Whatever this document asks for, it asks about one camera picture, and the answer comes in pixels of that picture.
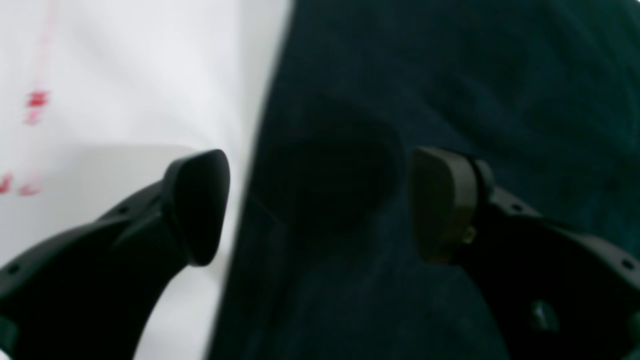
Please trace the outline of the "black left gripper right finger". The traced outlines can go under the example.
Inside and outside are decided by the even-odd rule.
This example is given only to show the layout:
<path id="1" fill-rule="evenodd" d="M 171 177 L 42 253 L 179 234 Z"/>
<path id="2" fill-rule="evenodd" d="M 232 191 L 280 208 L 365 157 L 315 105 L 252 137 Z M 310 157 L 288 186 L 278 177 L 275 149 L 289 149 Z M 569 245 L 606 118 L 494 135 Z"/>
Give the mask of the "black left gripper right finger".
<path id="1" fill-rule="evenodd" d="M 639 358 L 639 262 L 543 217 L 481 159 L 419 146 L 407 190 L 420 257 L 480 290 L 512 360 Z"/>

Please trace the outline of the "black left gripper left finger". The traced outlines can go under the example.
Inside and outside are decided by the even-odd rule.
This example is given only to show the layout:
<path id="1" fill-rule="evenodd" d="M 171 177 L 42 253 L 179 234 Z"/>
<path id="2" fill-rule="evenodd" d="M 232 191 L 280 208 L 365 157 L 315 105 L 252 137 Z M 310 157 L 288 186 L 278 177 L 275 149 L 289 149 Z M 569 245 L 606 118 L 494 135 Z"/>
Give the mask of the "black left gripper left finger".
<path id="1" fill-rule="evenodd" d="M 12 360 L 132 360 L 169 282 L 210 264 L 230 187 L 224 151 L 173 161 L 95 221 L 1 269 L 1 350 Z"/>

